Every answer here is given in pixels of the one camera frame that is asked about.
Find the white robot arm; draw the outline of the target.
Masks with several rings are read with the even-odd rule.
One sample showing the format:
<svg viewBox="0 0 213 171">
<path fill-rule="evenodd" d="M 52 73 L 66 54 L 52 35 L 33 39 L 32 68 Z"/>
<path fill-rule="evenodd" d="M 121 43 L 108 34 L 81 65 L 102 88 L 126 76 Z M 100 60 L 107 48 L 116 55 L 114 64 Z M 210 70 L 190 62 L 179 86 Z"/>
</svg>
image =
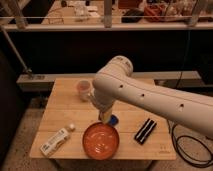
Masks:
<svg viewBox="0 0 213 171">
<path fill-rule="evenodd" d="M 100 112 L 119 100 L 213 138 L 212 97 L 147 84 L 131 78 L 132 72 L 127 57 L 115 56 L 96 73 L 93 99 Z"/>
</svg>

